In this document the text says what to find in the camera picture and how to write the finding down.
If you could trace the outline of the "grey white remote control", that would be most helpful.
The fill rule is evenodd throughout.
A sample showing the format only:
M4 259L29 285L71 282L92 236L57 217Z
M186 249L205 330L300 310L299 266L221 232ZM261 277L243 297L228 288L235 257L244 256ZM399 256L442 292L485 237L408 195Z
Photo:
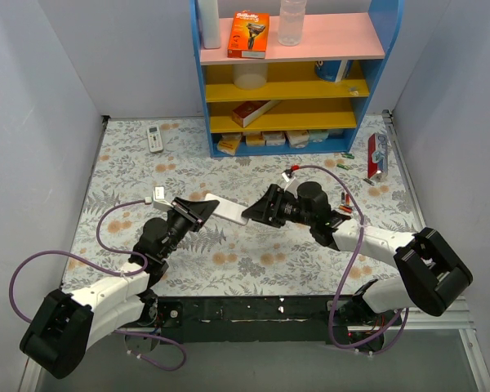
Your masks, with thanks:
M216 210L213 212L215 216L237 225L247 225L248 218L242 216L247 209L245 206L214 194L206 194L204 200L217 201L219 203Z

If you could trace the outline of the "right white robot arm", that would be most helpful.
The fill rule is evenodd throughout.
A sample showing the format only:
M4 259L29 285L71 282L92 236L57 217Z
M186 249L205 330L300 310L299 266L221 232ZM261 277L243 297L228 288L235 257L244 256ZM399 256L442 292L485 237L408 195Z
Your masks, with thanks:
M288 221L306 225L324 247L358 252L397 269L397 278L366 283L352 296L352 303L344 305L343 310L353 310L362 324L376 322L386 311L409 307L438 317L473 281L470 270L437 230L404 233L363 226L333 210L314 181L302 183L295 192L271 185L242 216L276 228Z

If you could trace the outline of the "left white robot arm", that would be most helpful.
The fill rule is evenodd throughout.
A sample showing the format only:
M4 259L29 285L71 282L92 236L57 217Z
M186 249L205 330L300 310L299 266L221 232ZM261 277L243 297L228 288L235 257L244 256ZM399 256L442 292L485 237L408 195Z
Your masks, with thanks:
M175 198L167 217L147 220L120 271L109 271L89 287L48 293L20 341L20 350L56 379L67 377L86 351L119 327L147 327L158 315L152 286L167 271L167 258L188 232L197 232L219 201Z

